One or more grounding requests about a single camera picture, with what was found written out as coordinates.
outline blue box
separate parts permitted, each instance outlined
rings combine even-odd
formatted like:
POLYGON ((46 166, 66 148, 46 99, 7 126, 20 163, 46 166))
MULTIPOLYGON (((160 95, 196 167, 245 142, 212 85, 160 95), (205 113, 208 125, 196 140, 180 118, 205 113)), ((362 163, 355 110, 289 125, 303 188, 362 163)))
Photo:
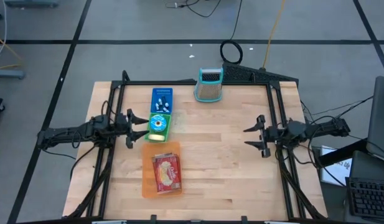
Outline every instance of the blue box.
POLYGON ((152 91, 152 102, 150 107, 151 113, 159 113, 159 114, 171 114, 172 113, 172 88, 153 88, 152 91), (156 103, 159 103, 159 99, 165 96, 167 103, 169 104, 169 112, 157 112, 156 103))

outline food package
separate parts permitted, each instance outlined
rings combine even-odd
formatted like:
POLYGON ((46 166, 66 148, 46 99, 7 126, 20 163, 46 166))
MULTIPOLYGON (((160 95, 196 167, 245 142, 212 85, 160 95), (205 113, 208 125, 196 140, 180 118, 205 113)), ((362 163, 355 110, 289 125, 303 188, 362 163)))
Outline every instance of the food package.
POLYGON ((156 175, 157 193, 179 190, 181 186, 179 157, 172 153, 155 155, 153 168, 156 175))

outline orange tray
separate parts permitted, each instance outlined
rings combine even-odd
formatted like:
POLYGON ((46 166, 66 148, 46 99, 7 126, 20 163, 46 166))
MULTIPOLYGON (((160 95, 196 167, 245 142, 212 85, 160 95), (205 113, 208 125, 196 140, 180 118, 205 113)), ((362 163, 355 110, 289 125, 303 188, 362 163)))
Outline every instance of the orange tray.
POLYGON ((154 175, 152 158, 158 154, 173 153, 178 155, 179 170, 182 170, 180 163, 180 144, 179 142, 165 143, 145 143, 142 147, 142 196, 144 198, 170 197, 182 194, 182 188, 173 192, 159 194, 157 193, 156 176, 154 175))

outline gray floor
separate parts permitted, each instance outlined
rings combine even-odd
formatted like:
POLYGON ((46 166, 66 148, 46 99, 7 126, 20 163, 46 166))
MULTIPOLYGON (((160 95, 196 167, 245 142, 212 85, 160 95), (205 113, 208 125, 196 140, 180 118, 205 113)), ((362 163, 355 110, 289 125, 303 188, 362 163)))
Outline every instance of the gray floor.
MULTIPOLYGON (((92 0, 80 39, 227 39, 232 34, 238 1, 223 0, 208 19, 186 8, 166 9, 164 2, 92 0)), ((209 12, 215 2, 202 1, 195 8, 209 12)), ((280 2, 244 0, 235 38, 267 39, 280 2)), ((384 40, 384 0, 360 2, 377 38, 384 40)), ((8 9, 8 39, 71 40, 84 3, 62 0, 55 9, 8 9)), ((1 37, 3 27, 0 21, 1 37)), ((274 39, 370 40, 353 2, 338 0, 286 1, 274 39)), ((69 49, 69 45, 11 47, 24 58, 27 76, 0 79, 0 97, 7 108, 0 117, 0 223, 11 211, 69 49)), ((260 68, 266 45, 241 47, 242 65, 260 68)), ((225 52, 230 59, 237 58, 234 49, 225 47, 225 52)), ((0 66, 15 62, 4 50, 0 66)), ((50 126, 84 122, 93 83, 119 79, 123 69, 132 80, 180 80, 196 78, 200 67, 221 64, 217 44, 77 45, 50 126)), ((299 78, 301 99, 312 113, 371 96, 375 77, 384 76, 373 45, 272 45, 266 68, 299 78)), ((369 101, 344 116, 353 135, 367 135, 370 107, 369 101)), ((351 142, 354 139, 325 137, 315 144, 342 147, 351 142)), ((77 153, 66 145, 52 150, 77 153)), ((18 221, 60 218, 72 164, 65 157, 41 154, 18 221)), ((326 184, 322 189, 329 216, 340 219, 345 192, 326 184)))

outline cheese grater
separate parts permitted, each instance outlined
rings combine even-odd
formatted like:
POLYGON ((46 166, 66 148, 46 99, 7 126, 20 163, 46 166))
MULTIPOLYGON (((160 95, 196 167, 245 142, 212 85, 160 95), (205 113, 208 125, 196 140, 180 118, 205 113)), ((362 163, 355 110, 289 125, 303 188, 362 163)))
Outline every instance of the cheese grater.
POLYGON ((194 96, 200 102, 215 102, 222 98, 223 68, 200 68, 194 96))

